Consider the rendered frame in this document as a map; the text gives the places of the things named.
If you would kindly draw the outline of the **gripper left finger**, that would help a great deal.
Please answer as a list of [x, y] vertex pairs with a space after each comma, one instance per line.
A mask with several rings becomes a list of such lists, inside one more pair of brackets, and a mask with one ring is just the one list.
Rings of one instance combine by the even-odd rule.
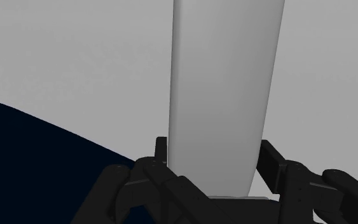
[[188, 178], [167, 167], [167, 138], [157, 137], [155, 154], [132, 169], [105, 167], [70, 224], [127, 224], [133, 207], [145, 206], [156, 224], [235, 224]]

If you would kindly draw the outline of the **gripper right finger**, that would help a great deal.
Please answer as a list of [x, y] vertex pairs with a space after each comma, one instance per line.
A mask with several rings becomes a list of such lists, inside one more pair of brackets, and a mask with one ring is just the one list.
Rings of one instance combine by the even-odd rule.
[[345, 171], [326, 169], [321, 175], [286, 160], [262, 140], [256, 167], [273, 194], [280, 195], [279, 224], [358, 224], [358, 180]]

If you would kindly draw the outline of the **tall white cylinder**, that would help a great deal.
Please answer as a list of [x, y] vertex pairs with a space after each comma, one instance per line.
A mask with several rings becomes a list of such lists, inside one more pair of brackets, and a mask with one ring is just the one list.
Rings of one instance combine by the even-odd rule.
[[248, 196], [286, 0], [174, 0], [167, 165], [212, 197]]

